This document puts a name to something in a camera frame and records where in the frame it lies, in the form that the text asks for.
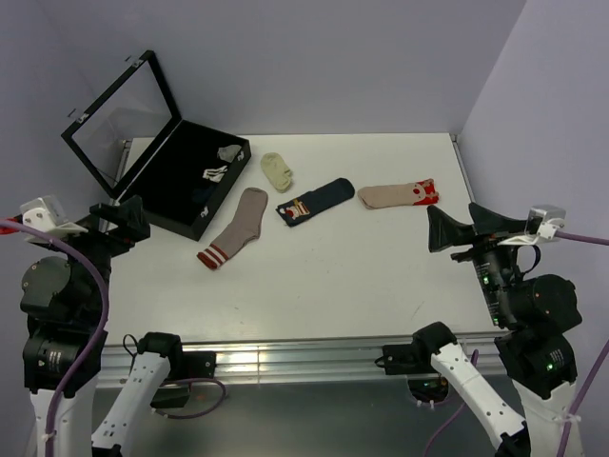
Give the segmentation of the beige red reindeer sock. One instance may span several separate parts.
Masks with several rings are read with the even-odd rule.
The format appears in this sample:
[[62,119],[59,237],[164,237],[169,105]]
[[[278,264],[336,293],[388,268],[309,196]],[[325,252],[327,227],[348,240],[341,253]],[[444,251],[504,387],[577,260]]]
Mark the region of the beige red reindeer sock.
[[435,205],[440,195],[433,179],[399,185],[364,187],[357,196],[367,209]]

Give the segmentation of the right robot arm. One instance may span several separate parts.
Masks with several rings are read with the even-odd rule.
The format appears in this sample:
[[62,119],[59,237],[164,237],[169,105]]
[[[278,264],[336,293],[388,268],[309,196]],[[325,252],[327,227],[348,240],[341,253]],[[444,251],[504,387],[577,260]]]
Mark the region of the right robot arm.
[[581,456],[575,352],[565,338],[578,326],[575,285],[554,274],[529,277],[518,250],[554,240],[566,212],[550,205],[530,209],[524,220],[476,203],[464,224],[436,206],[427,209],[428,249],[463,247],[452,260],[473,265],[493,324],[501,362],[517,390],[523,414],[508,406],[474,367],[447,325],[436,322],[413,335],[412,360],[435,370],[458,392],[483,426],[498,456]]

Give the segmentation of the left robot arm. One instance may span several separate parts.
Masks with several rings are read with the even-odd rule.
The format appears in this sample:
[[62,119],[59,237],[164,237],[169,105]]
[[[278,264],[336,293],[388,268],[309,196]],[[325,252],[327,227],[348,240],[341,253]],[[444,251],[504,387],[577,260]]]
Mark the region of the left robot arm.
[[36,414],[37,453],[129,456],[134,430],[157,390],[186,367],[179,336],[147,333],[106,418],[91,426],[108,336],[111,261],[149,237],[143,201],[133,196],[117,206],[98,204],[72,223],[47,196],[23,205],[19,220],[29,242],[51,252],[21,281],[20,309],[29,330],[23,349],[25,386]]

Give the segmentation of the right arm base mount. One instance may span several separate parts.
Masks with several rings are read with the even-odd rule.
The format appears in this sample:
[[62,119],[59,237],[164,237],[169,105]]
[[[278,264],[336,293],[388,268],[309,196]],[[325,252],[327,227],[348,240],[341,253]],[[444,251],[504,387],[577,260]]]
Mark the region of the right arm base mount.
[[448,382],[422,357],[414,344],[385,345],[374,364],[387,376],[404,375],[408,390],[416,401],[431,404],[447,399]]

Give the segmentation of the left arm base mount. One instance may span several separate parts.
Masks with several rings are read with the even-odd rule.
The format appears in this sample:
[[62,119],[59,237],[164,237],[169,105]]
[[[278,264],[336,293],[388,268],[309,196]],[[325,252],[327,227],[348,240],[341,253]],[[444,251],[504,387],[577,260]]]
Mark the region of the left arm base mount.
[[[170,381],[190,378],[214,378],[217,354],[214,351],[185,351],[179,369],[169,374]],[[193,385],[170,385],[160,387],[155,393],[151,406],[168,410],[181,408],[187,404]]]

